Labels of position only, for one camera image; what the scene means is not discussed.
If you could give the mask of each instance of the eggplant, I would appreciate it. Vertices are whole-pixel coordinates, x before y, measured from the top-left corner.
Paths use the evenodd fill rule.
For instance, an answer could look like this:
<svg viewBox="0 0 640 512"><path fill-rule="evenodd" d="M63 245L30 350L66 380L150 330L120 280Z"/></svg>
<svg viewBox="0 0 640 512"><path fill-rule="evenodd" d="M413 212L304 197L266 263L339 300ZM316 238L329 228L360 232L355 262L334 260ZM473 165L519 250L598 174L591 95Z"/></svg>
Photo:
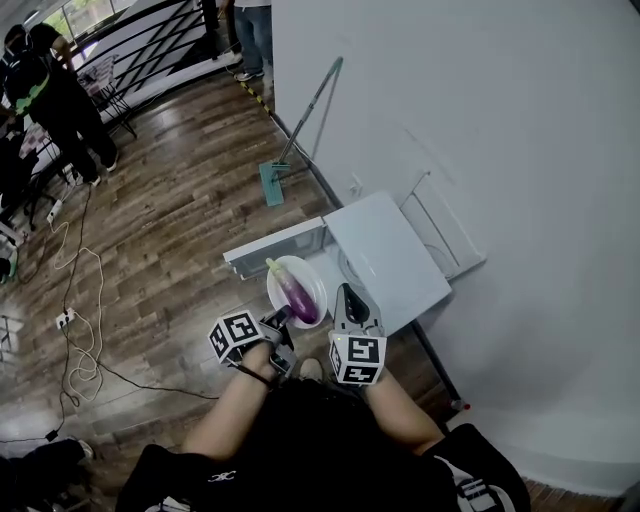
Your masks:
<svg viewBox="0 0 640 512"><path fill-rule="evenodd" d="M318 308L315 302L298 280L279 263L267 258L267 265L276 282L282 288L294 314L305 324L313 324L318 320Z"/></svg>

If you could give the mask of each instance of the mop handle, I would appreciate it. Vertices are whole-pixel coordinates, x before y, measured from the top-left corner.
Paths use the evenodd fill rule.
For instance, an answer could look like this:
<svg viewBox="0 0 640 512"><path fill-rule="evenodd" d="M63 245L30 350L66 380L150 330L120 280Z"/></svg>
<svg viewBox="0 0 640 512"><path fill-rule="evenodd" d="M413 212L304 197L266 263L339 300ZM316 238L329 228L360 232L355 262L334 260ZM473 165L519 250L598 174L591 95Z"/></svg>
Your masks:
<svg viewBox="0 0 640 512"><path fill-rule="evenodd" d="M300 130L302 130L302 127L304 126L304 123L307 122L307 119L309 119L309 116L311 115L311 112L313 112L313 109L316 106L316 103L318 103L318 100L320 99L320 95L322 94L322 91L324 91L324 88L327 86L327 83L329 82L329 79L335 73L338 73L340 71L340 68L342 67L342 62L343 61L344 61L344 59L342 57L338 57L335 60L335 62L333 63L333 65L331 66L331 69L329 70L327 75L324 77L324 80L322 81L322 84L320 84L320 88L318 89L318 92L316 92L316 95L311 100L311 103L309 103L309 106L307 107L307 110L305 111L304 115L302 116L302 119L300 119L300 122L298 123L298 126L296 126L296 129L293 130L293 133L291 134L291 137L289 137L289 141L287 142L287 145L282 150L282 154L280 155L280 158L278 158L276 163L284 163L285 158L287 158L287 155L289 154L289 151L291 150L291 146L293 146L293 143L296 141L296 137L298 136L298 133L300 133Z"/></svg>

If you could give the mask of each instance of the white shirt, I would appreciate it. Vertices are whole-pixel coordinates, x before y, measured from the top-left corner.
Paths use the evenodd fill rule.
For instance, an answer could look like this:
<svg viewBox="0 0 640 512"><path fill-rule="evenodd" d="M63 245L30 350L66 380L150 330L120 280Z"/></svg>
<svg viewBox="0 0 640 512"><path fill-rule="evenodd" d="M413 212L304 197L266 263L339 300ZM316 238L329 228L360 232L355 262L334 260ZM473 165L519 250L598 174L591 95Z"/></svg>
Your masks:
<svg viewBox="0 0 640 512"><path fill-rule="evenodd" d="M271 0L236 0L236 7L264 7L271 5Z"/></svg>

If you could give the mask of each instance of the plate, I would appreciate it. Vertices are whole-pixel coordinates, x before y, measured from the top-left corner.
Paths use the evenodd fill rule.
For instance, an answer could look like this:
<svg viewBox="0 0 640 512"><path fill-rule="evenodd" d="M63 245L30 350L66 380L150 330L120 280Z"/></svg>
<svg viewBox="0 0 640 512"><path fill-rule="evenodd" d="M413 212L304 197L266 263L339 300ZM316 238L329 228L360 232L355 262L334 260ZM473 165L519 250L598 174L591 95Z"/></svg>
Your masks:
<svg viewBox="0 0 640 512"><path fill-rule="evenodd" d="M289 324L294 325L298 329L313 329L317 327L327 314L327 291L324 289L324 284L322 284L320 276L309 263L297 256L281 256L276 262L280 263L280 265L286 268L289 273L298 280L315 303L316 308L318 308L318 320L316 320L315 323L306 324L297 316L294 316ZM267 293L269 294L271 305L276 311L289 304L287 297L282 291L282 288L280 288L271 270L269 270L267 274Z"/></svg>

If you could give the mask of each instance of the teal mop head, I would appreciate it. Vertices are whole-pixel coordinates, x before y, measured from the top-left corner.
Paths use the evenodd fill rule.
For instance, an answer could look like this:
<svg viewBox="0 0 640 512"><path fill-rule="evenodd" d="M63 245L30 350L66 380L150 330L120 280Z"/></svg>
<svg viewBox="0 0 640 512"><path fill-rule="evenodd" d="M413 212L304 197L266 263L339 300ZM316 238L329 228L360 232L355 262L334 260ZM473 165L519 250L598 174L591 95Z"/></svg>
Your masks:
<svg viewBox="0 0 640 512"><path fill-rule="evenodd" d="M268 206L278 206L284 203L279 172L288 171L291 166L286 162L265 162L260 164L260 179Z"/></svg>

